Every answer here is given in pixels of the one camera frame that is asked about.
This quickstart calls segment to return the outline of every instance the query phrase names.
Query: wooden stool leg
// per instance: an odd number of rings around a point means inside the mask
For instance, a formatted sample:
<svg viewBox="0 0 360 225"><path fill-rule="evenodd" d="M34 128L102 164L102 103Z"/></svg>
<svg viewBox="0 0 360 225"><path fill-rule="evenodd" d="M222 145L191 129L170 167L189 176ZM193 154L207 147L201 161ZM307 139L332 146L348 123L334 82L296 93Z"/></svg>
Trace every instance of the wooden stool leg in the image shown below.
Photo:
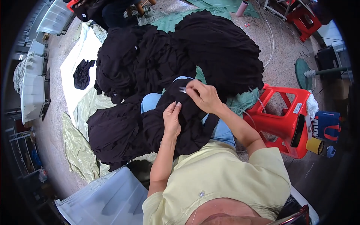
<svg viewBox="0 0 360 225"><path fill-rule="evenodd" d="M138 10L139 15L142 17L142 16L144 15L144 9L143 9L143 7L141 6L141 3L140 3L140 2L135 3L135 7L136 7L136 9Z"/></svg>
<svg viewBox="0 0 360 225"><path fill-rule="evenodd" d="M156 4L156 0L149 0L149 2L151 3L151 5L155 5L155 4Z"/></svg>
<svg viewBox="0 0 360 225"><path fill-rule="evenodd" d="M128 17L132 15L132 12L131 12L131 10L130 10L130 7L127 7L127 8L126 8L126 13L127 13L127 16L128 16Z"/></svg>

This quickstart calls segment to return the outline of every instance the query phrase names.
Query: hand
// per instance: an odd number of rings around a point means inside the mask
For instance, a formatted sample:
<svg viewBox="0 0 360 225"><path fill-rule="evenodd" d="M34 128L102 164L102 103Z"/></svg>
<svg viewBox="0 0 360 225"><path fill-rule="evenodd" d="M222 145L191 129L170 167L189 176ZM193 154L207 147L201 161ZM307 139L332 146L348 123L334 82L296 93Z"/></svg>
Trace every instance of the hand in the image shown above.
<svg viewBox="0 0 360 225"><path fill-rule="evenodd" d="M163 112L162 117L164 118L164 136L170 138L177 138L181 131L179 124L179 112L181 110L181 103L171 103Z"/></svg>
<svg viewBox="0 0 360 225"><path fill-rule="evenodd" d="M192 80L186 85L186 93L195 104L204 112L216 114L222 108L222 102L214 86Z"/></svg>

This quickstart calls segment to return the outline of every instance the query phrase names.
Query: pile of black fabric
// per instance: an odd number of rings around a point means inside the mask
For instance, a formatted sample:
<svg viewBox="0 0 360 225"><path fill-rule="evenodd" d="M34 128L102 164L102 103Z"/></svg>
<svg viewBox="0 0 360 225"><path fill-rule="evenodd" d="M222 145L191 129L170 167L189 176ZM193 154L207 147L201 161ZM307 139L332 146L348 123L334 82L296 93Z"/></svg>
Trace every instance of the pile of black fabric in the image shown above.
<svg viewBox="0 0 360 225"><path fill-rule="evenodd" d="M87 121L91 149L102 163L110 165L110 172L152 152L144 139L138 102L129 98L112 108L98 109Z"/></svg>
<svg viewBox="0 0 360 225"><path fill-rule="evenodd" d="M231 20L204 10L185 16L170 35L221 95L235 96L249 87L264 86L259 46Z"/></svg>
<svg viewBox="0 0 360 225"><path fill-rule="evenodd" d="M153 25L110 28L96 66L96 82L114 104L135 94L161 93L178 76L196 76L190 58Z"/></svg>
<svg viewBox="0 0 360 225"><path fill-rule="evenodd" d="M181 134L175 155L192 154L210 139L218 118L206 115L179 86L202 68L207 84L213 85L224 102L226 97L262 88L264 68L258 46L231 20L208 11L187 15L167 34L152 25L111 28L96 61L96 84L117 106L98 110L88 120L89 142L95 155L111 166L157 152L164 132L162 113L172 102L181 102ZM143 97L165 93L156 109L140 114Z"/></svg>
<svg viewBox="0 0 360 225"><path fill-rule="evenodd" d="M173 102L181 102L181 111L179 113L181 132L177 137L174 155L192 154L209 142L219 118L214 114L210 114L205 124L202 124L201 120L206 116L206 113L186 93L179 91L179 87L185 87L190 81L191 79L174 81L161 96L156 109L143 113L145 139L153 152L159 150L160 141L164 135L162 114Z"/></svg>

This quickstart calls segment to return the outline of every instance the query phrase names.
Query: tape roll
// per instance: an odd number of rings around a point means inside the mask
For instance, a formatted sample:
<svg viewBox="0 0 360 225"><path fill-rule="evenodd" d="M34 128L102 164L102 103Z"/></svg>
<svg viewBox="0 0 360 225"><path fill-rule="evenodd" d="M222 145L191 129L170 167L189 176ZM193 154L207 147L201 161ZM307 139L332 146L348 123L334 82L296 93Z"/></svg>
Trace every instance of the tape roll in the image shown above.
<svg viewBox="0 0 360 225"><path fill-rule="evenodd" d="M306 142L306 149L318 155L320 154L320 152L323 151L323 148L324 148L324 141L320 139L311 138Z"/></svg>

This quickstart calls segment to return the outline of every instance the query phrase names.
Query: yellow shirt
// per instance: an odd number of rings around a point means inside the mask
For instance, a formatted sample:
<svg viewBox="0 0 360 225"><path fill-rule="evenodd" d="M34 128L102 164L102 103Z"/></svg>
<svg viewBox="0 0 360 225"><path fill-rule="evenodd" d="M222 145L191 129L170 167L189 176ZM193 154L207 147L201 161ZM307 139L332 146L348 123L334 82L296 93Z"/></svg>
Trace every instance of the yellow shirt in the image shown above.
<svg viewBox="0 0 360 225"><path fill-rule="evenodd" d="M230 145L210 140L201 150L179 157L166 189L144 201L143 224L185 224L193 211L215 198L241 201L275 220L264 206L283 206L290 186L278 148L259 149L246 163Z"/></svg>

